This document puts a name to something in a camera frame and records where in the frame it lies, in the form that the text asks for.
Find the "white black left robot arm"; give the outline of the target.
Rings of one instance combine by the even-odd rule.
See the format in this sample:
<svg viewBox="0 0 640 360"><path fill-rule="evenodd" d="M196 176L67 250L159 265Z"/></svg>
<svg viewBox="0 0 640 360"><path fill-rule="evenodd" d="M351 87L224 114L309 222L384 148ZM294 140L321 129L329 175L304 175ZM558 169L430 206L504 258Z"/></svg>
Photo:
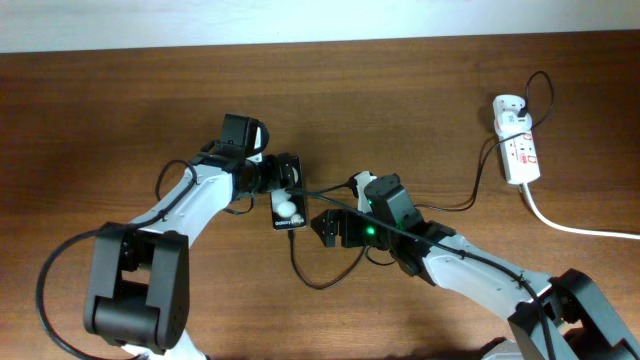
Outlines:
<svg viewBox="0 0 640 360"><path fill-rule="evenodd" d="M198 154L182 180L129 224L97 235L83 322L86 331L145 359L202 359L185 330L189 248L232 202L293 186L298 157Z"/></svg>

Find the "black Galaxy flip phone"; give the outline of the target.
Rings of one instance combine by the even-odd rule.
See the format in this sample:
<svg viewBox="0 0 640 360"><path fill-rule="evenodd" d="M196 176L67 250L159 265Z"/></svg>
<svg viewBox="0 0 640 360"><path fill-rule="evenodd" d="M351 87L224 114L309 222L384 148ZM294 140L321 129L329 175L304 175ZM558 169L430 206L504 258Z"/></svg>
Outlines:
<svg viewBox="0 0 640 360"><path fill-rule="evenodd" d="M294 189L304 188L300 159L294 156L294 164L298 174L298 182ZM270 194L272 227L276 231L303 228L307 225L306 200L303 195L291 194L285 189L275 190Z"/></svg>

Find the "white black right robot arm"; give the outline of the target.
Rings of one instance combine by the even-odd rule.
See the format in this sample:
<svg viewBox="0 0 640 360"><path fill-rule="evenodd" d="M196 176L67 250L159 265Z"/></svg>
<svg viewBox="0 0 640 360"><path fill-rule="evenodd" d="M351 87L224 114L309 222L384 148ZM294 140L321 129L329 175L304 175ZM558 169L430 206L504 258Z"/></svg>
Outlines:
<svg viewBox="0 0 640 360"><path fill-rule="evenodd" d="M410 276L457 292L507 321L524 359L636 359L639 342L586 274L529 271L471 244L420 212L375 223L345 209L311 222L327 247L389 252Z"/></svg>

